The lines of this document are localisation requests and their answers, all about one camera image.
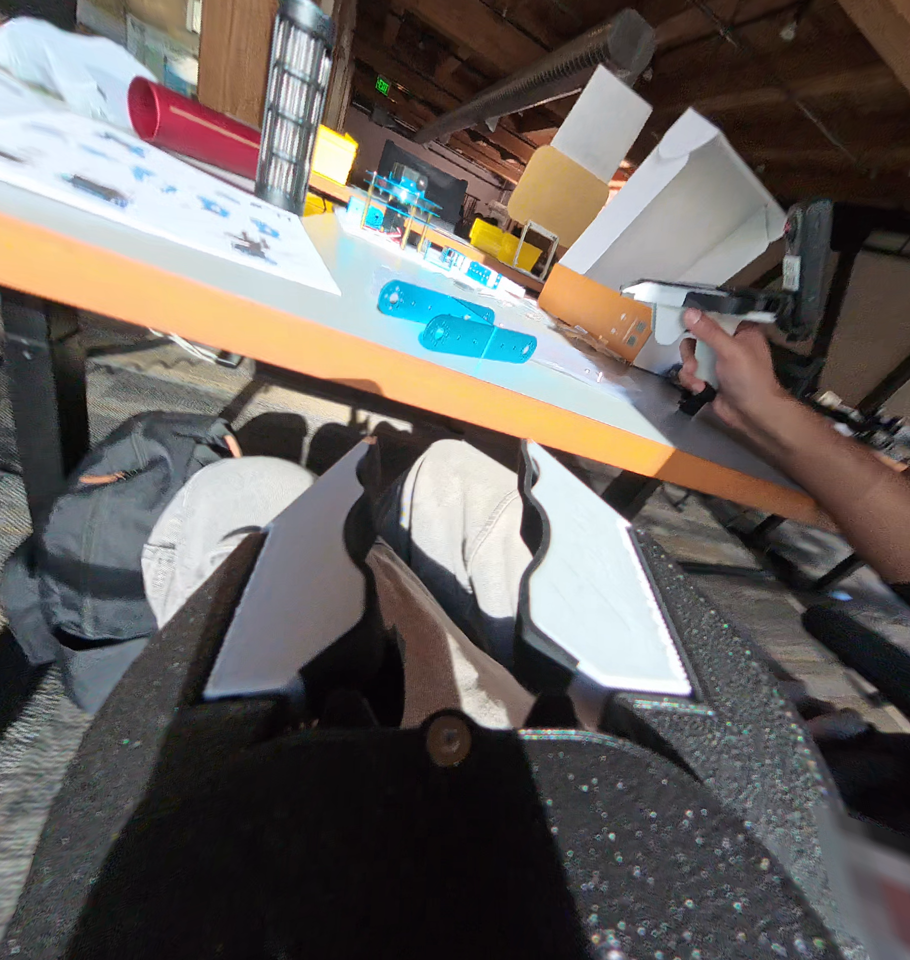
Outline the black backpack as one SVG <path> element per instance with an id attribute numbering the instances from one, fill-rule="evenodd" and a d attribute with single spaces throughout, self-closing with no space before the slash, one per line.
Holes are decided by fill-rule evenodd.
<path id="1" fill-rule="evenodd" d="M 5 561 L 0 605 L 31 666 L 58 667 L 64 690 L 96 714 L 156 632 L 142 550 L 200 470 L 241 449 L 218 416 L 145 412 L 96 444 L 44 523 Z"/>

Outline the blue metal bracket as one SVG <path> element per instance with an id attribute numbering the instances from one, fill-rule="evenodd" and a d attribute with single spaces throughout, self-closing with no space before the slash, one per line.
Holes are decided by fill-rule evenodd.
<path id="1" fill-rule="evenodd" d="M 537 351 L 537 337 L 499 326 L 494 308 L 407 281 L 387 282 L 377 308 L 420 325 L 418 342 L 431 353 L 521 365 Z"/>

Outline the white plastic bag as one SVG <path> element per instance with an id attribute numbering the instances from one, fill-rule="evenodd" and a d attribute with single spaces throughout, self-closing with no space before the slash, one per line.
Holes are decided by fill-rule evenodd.
<path id="1" fill-rule="evenodd" d="M 157 82 L 152 71 L 112 39 L 28 16 L 0 25 L 0 68 L 60 98 L 75 114 L 123 129 L 133 127 L 128 107 L 132 83 Z"/>

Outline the pale yellow panel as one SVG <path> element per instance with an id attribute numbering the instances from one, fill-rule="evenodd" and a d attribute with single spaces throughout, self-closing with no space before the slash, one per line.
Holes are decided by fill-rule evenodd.
<path id="1" fill-rule="evenodd" d="M 511 219 L 536 222 L 552 233 L 581 234 L 604 209 L 610 181 L 552 146 L 533 152 L 507 210 Z"/>

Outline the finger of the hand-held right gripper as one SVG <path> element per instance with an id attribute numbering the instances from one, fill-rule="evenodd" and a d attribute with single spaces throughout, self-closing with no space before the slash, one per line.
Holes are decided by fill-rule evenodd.
<path id="1" fill-rule="evenodd" d="M 650 306 L 699 306 L 725 299 L 729 290 L 705 285 L 643 279 L 621 287 L 622 296 Z"/>

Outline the black monitor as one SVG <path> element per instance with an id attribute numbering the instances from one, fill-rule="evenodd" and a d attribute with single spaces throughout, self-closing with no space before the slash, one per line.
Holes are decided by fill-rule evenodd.
<path id="1" fill-rule="evenodd" d="M 462 214 L 468 183 L 386 140 L 377 175 L 404 192 L 406 200 L 424 201 L 435 220 L 453 231 Z"/>

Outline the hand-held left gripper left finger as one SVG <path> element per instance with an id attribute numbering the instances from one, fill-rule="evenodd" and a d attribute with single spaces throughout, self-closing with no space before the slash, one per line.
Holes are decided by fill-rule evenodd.
<path id="1" fill-rule="evenodd" d="M 207 702 L 320 702 L 380 670 L 374 440 L 361 440 L 269 523 L 203 690 Z"/>

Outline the open white cardboard box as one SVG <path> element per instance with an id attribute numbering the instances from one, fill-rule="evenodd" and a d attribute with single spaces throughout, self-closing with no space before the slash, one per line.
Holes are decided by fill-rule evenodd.
<path id="1" fill-rule="evenodd" d="M 537 304 L 601 352 L 664 373 L 682 340 L 657 344 L 652 305 L 621 287 L 722 287 L 783 238 L 785 221 L 723 130 L 691 104 L 552 268 Z"/>

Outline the white instruction sheet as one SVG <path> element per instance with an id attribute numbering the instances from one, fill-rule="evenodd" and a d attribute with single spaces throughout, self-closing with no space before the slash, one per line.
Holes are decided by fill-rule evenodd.
<path id="1" fill-rule="evenodd" d="M 71 112 L 0 117 L 0 182 L 341 295 L 299 217 Z"/>

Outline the grey flexible duct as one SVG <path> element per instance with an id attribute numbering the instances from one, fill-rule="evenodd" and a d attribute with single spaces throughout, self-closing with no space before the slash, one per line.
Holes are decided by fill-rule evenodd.
<path id="1" fill-rule="evenodd" d="M 599 67 L 631 85 L 649 66 L 655 50 L 655 29 L 635 9 L 622 9 L 437 116 L 414 135 L 413 141 L 419 145 L 444 142 L 478 126 L 494 131 L 506 115 L 521 114 L 581 90 Z"/>

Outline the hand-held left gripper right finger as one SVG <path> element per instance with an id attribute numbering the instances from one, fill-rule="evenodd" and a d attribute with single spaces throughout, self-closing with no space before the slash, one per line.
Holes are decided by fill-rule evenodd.
<path id="1" fill-rule="evenodd" d="M 597 690 L 695 700 L 697 678 L 631 522 L 524 441 L 518 639 Z"/>

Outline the person's right hand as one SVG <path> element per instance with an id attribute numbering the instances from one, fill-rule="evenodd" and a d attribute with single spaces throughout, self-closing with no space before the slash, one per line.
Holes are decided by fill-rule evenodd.
<path id="1" fill-rule="evenodd" d="M 778 418 L 791 412 L 793 398 L 779 384 L 773 369 L 769 342 L 759 324 L 741 322 L 727 332 L 708 314 L 685 310 L 689 337 L 680 344 L 680 386 L 700 395 L 708 383 L 698 375 L 696 349 L 708 347 L 715 357 L 715 416 L 730 429 L 757 442 L 772 438 Z"/>

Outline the red tube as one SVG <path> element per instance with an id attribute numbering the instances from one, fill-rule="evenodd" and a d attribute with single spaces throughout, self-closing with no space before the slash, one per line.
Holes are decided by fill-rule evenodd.
<path id="1" fill-rule="evenodd" d="M 254 181 L 260 131 L 144 77 L 128 85 L 126 106 L 138 138 L 159 149 Z"/>

